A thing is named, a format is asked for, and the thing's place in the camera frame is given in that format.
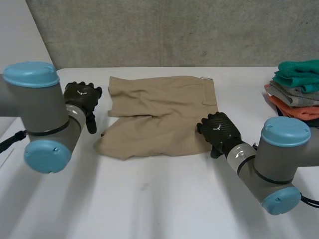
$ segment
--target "table surface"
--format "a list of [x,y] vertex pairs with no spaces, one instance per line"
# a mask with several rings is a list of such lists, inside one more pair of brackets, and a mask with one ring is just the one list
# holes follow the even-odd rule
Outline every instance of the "table surface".
[[[61,85],[93,82],[104,90],[96,108],[98,133],[85,129],[67,167],[42,175],[23,162],[28,140],[0,155],[1,239],[317,239],[319,210],[303,203],[279,216],[267,214],[227,164],[207,154],[119,161],[97,155],[92,144],[116,118],[109,77],[191,75],[213,78],[221,112],[243,140],[259,141],[276,116],[263,85],[275,67],[81,68],[58,71]],[[23,129],[17,119],[1,141]],[[319,199],[319,169],[300,168],[293,183]]]

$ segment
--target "black cable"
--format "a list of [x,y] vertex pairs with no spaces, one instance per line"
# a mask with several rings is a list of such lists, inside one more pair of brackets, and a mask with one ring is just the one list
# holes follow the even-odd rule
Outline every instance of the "black cable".
[[5,141],[0,143],[0,153],[6,151],[11,145],[13,145],[15,142],[21,141],[26,137],[26,130],[19,131],[14,134],[14,136],[6,139]]
[[314,208],[319,208],[319,201],[307,198],[301,194],[301,201]]

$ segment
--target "khaki shorts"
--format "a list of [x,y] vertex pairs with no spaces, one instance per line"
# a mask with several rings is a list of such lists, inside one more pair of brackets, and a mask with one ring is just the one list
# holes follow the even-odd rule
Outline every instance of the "khaki shorts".
[[196,124],[217,112],[214,82],[192,76],[140,80],[110,78],[109,116],[120,117],[100,138],[99,154],[192,155],[211,150]]

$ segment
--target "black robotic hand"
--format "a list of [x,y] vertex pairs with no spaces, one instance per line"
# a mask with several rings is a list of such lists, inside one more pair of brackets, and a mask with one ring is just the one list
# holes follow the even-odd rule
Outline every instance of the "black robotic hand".
[[93,114],[98,100],[102,96],[102,88],[94,88],[93,83],[69,83],[65,87],[64,102],[79,107],[86,116],[86,126],[90,134],[96,133],[95,115]]
[[209,114],[201,122],[197,124],[197,131],[212,145],[212,158],[223,154],[227,157],[234,146],[243,143],[240,132],[225,113]]

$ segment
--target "green folded cloth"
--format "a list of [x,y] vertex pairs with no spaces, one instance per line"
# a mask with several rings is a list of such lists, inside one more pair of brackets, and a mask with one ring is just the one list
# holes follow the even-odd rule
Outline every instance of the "green folded cloth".
[[302,87],[304,93],[319,90],[319,60],[282,62],[275,72],[274,81],[288,87]]
[[279,64],[278,69],[287,77],[319,77],[319,60],[311,61],[284,61]]

